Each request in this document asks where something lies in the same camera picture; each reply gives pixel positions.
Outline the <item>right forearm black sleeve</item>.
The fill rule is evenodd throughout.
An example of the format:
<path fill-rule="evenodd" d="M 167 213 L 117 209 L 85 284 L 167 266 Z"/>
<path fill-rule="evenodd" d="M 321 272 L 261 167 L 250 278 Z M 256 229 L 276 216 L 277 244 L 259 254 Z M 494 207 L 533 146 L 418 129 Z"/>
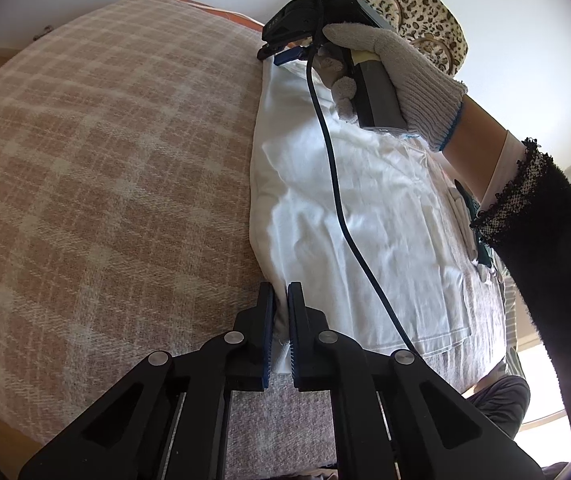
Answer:
<path fill-rule="evenodd" d="M 571 426 L 571 184 L 535 141 L 507 148 L 508 136 L 464 96 L 441 149 L 476 196 L 498 185 L 474 224 L 525 300 Z"/>

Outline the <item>white knit gloved right hand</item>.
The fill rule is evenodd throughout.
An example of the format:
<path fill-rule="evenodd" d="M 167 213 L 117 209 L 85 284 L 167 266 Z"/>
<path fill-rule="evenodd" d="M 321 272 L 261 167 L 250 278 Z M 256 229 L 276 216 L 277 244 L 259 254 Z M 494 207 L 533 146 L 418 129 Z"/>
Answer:
<path fill-rule="evenodd" d="M 395 87 L 408 131 L 421 136 L 434 152 L 442 151 L 460 120 L 468 88 L 438 70 L 393 32 L 363 24 L 328 24 L 325 37 L 336 47 L 371 52 L 381 58 Z"/>

